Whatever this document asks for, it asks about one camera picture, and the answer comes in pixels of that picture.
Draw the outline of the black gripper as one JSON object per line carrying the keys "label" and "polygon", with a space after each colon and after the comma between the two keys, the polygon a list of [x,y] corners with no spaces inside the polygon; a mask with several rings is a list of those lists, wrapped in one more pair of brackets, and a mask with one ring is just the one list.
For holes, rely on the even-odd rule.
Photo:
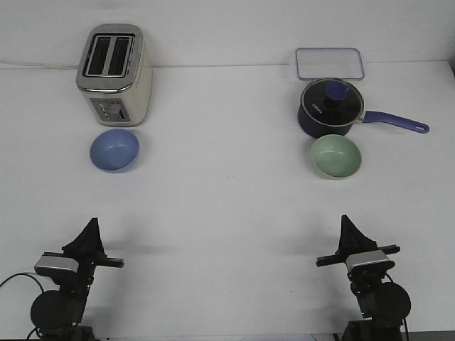
{"label": "black gripper", "polygon": [[78,264],[77,271],[64,273],[62,284],[92,284],[95,269],[98,266],[111,268],[124,266],[123,259],[109,258],[105,254],[97,217],[93,217],[81,233],[72,242],[63,246],[62,250],[64,256],[75,260]]}
{"label": "black gripper", "polygon": [[347,215],[343,215],[338,249],[332,255],[318,257],[316,266],[345,264],[352,281],[363,275],[384,278],[395,266],[388,256],[399,251],[400,247],[396,244],[377,247],[376,241],[366,237]]}

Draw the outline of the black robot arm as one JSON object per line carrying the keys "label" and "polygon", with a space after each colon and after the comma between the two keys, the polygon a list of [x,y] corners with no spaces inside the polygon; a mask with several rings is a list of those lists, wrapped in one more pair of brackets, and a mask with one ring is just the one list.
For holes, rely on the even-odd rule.
{"label": "black robot arm", "polygon": [[345,264],[350,290],[362,318],[348,322],[342,340],[408,340],[406,317],[411,311],[408,292],[389,274],[396,244],[379,246],[366,237],[347,215],[341,216],[341,234],[334,254],[316,259],[318,267]]}
{"label": "black robot arm", "polygon": [[40,340],[96,339],[92,327],[80,323],[98,266],[122,268],[124,260],[105,254],[96,217],[61,253],[41,255],[34,270],[58,289],[43,292],[31,305],[31,321]]}

